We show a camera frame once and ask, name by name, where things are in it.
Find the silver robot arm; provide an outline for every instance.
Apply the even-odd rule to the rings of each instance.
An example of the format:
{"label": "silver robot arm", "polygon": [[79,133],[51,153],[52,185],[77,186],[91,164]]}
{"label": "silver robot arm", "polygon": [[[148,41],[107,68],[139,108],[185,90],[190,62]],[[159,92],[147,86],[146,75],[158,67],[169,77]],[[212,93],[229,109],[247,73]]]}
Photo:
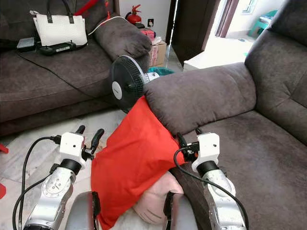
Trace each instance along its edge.
{"label": "silver robot arm", "polygon": [[[197,157],[192,151],[183,151],[185,161],[192,161],[192,169],[199,173],[202,179],[207,179],[228,192],[236,195],[234,184],[225,176],[217,166],[220,154],[220,139],[215,133],[199,134],[198,142],[186,144],[185,140],[179,137],[181,146],[197,146]],[[168,223],[165,230],[197,230],[196,220],[191,205],[187,199],[183,201],[183,195],[177,197],[168,206],[165,203],[165,214]],[[209,206],[209,218],[213,230],[246,230],[245,222],[241,211],[235,200],[220,189],[204,184],[204,196]]]}
{"label": "silver robot arm", "polygon": [[[43,182],[41,196],[28,217],[24,230],[58,230],[65,213],[65,205],[72,195],[73,183],[79,170],[85,168],[87,159],[94,158],[99,140],[104,133],[100,129],[92,140],[92,146],[87,149],[84,145],[83,133],[85,127],[80,127],[76,133],[67,132],[61,136],[60,155],[61,164],[55,171]],[[75,229],[76,225],[82,227],[82,230],[96,230],[95,217],[98,215],[100,208],[99,199],[96,193],[84,193],[79,195],[71,209],[73,215],[80,218],[68,219],[66,229]]]}

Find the window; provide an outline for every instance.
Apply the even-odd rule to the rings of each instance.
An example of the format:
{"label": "window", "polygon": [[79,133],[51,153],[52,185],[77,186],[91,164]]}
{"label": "window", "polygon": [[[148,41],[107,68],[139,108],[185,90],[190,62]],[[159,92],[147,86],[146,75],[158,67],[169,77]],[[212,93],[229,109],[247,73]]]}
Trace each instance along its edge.
{"label": "window", "polygon": [[253,13],[257,0],[243,0],[242,13]]}

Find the electric fan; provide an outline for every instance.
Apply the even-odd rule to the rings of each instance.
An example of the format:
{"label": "electric fan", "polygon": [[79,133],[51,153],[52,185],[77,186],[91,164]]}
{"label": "electric fan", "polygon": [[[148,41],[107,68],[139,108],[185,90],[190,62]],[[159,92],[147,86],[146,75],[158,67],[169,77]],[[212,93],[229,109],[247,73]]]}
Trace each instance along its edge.
{"label": "electric fan", "polygon": [[144,85],[159,78],[153,73],[143,73],[133,58],[123,55],[111,66],[109,82],[118,107],[127,113],[144,94]]}

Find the teal basket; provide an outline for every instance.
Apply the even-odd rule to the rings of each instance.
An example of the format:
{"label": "teal basket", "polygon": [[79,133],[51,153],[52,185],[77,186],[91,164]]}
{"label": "teal basket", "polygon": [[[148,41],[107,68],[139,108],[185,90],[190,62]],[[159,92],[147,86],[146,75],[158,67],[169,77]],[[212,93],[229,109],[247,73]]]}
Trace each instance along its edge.
{"label": "teal basket", "polygon": [[151,68],[149,68],[148,72],[149,73],[155,72],[155,73],[159,74],[160,76],[175,73],[173,70],[167,69],[167,68],[164,68],[164,67],[151,67]]}

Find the white wire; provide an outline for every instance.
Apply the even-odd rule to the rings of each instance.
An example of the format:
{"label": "white wire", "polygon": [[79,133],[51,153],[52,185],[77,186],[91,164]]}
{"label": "white wire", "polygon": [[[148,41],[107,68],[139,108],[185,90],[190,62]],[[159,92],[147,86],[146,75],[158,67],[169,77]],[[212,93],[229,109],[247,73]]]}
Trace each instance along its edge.
{"label": "white wire", "polygon": [[88,35],[91,35],[91,34],[94,33],[95,30],[98,29],[101,25],[103,25],[104,23],[106,23],[106,22],[108,22],[108,21],[110,21],[110,20],[112,20],[112,19],[114,19],[114,18],[122,18],[122,19],[126,20],[125,18],[123,18],[123,17],[121,17],[121,16],[115,16],[115,17],[113,17],[113,18],[110,18],[110,19],[105,20],[104,22],[100,23],[100,24],[99,24],[93,31],[91,31]]}

